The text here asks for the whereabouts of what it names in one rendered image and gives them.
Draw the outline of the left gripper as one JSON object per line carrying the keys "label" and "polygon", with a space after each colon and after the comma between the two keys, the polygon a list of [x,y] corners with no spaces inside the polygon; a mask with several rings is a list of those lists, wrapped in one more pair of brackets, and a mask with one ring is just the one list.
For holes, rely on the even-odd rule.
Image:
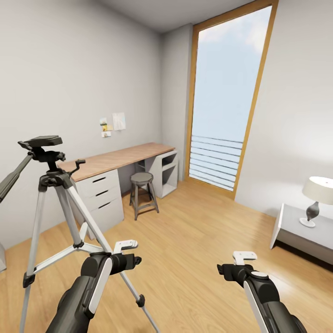
{"label": "left gripper", "polygon": [[132,270],[139,265],[142,259],[140,257],[135,257],[134,253],[132,254],[113,254],[118,259],[118,268],[115,274],[120,273],[125,270]]}

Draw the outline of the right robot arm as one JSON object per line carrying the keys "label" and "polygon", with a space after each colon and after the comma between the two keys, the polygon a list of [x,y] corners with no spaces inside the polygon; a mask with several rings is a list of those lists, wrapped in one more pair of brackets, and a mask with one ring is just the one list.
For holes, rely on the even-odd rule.
{"label": "right robot arm", "polygon": [[301,321],[280,302],[278,290],[269,276],[253,270],[245,260],[256,260],[254,252],[234,251],[233,264],[217,264],[226,281],[236,281],[245,291],[261,333],[307,333]]}

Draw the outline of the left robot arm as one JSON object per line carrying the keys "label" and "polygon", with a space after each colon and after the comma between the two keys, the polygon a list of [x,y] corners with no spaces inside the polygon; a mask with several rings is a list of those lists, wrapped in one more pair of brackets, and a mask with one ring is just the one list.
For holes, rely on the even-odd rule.
{"label": "left robot arm", "polygon": [[45,333],[87,333],[110,275],[132,270],[142,259],[124,250],[138,248],[135,240],[116,243],[114,254],[90,253],[84,261],[80,277],[61,297],[57,313]]}

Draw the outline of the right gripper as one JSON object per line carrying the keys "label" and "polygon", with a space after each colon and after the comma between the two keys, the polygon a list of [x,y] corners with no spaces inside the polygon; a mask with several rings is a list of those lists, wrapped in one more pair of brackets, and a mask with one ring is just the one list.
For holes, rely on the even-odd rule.
{"label": "right gripper", "polygon": [[250,264],[245,265],[234,265],[234,264],[223,264],[219,265],[217,264],[217,268],[219,271],[219,274],[224,275],[224,279],[226,281],[236,281],[238,284],[239,282],[239,273],[244,270],[253,270],[253,266]]}

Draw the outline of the camera tripod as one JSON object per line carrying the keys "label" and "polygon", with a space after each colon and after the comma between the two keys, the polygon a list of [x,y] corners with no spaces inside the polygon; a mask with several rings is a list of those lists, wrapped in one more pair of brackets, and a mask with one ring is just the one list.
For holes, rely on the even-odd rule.
{"label": "camera tripod", "polygon": [[[29,150],[29,152],[27,154],[27,157],[20,163],[20,165],[12,173],[8,174],[8,176],[0,183],[0,203],[3,201],[8,192],[13,187],[13,185],[16,183],[22,170],[27,166],[27,164],[32,159],[38,160],[39,162],[47,162],[49,166],[49,170],[46,172],[46,175],[40,176],[39,180],[38,199],[37,199],[36,213],[35,213],[34,226],[32,232],[28,267],[27,267],[27,272],[24,273],[24,278],[23,278],[23,288],[25,288],[25,295],[22,307],[19,333],[24,333],[31,284],[35,281],[35,275],[37,273],[47,268],[48,266],[56,263],[57,261],[63,259],[64,257],[68,256],[74,251],[78,252],[84,251],[88,253],[107,252],[107,253],[112,253],[112,255],[114,254],[114,252],[111,249],[108,242],[106,241],[103,234],[101,233],[100,229],[98,228],[97,224],[95,223],[94,219],[92,218],[85,204],[82,202],[80,196],[78,195],[77,191],[73,186],[73,183],[70,180],[71,175],[74,172],[78,171],[80,168],[79,165],[86,163],[86,160],[77,159],[75,161],[77,168],[71,172],[66,172],[61,168],[58,168],[56,162],[59,160],[65,161],[66,160],[65,153],[55,152],[55,151],[45,152],[45,150],[42,148],[43,146],[55,146],[58,144],[62,144],[62,139],[58,135],[38,136],[26,142],[19,141],[18,143],[22,148]],[[35,266],[45,194],[47,188],[52,186],[55,188],[56,193],[58,195],[74,244],[64,249],[63,251],[59,252],[58,254],[54,255],[53,257]],[[76,208],[84,218],[84,222],[81,226],[80,232],[78,231],[66,192],[69,194]],[[96,240],[101,245],[101,247],[84,242],[88,227],[92,230],[93,234],[96,237]],[[144,313],[154,326],[157,333],[161,333],[156,323],[150,316],[148,310],[145,308],[144,295],[142,294],[138,295],[138,293],[136,292],[135,288],[133,287],[132,283],[130,282],[129,278],[127,277],[124,271],[120,272],[119,274],[121,275],[124,282],[127,284],[128,288],[134,295],[137,305],[143,309]]]}

